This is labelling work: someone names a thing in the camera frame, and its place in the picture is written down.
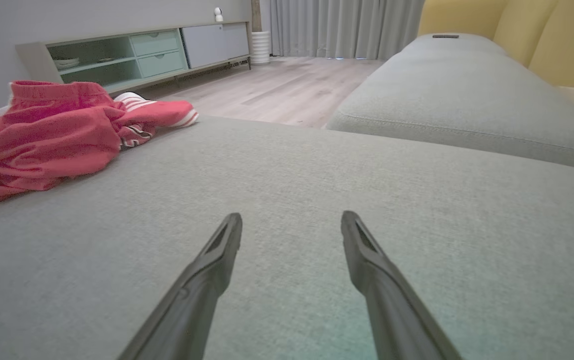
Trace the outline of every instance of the sofa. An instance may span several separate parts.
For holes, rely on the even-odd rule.
[[[118,358],[230,212],[205,359],[375,359],[349,209],[465,359],[574,359],[574,167],[202,116],[0,202],[0,360]]]
[[[427,0],[420,34],[327,129],[574,166],[574,104],[554,87],[574,87],[574,0]]]

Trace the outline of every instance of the curtain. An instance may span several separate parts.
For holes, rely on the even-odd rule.
[[[418,34],[424,0],[271,0],[273,54],[389,59]]]

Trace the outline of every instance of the elastic waistband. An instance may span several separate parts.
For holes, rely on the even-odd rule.
[[[55,82],[21,80],[10,84],[14,98],[22,100],[56,100],[77,98],[80,96],[107,95],[102,86],[95,82],[73,82],[56,84]]]

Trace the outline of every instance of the white plant pot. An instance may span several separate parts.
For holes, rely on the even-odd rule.
[[[259,31],[251,33],[251,64],[268,64],[269,63],[269,49],[271,48],[271,32]]]

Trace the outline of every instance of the bowl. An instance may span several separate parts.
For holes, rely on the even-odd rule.
[[[64,70],[74,66],[79,66],[80,59],[77,57],[75,59],[63,59],[62,57],[55,57],[53,63],[56,64],[56,69]]]

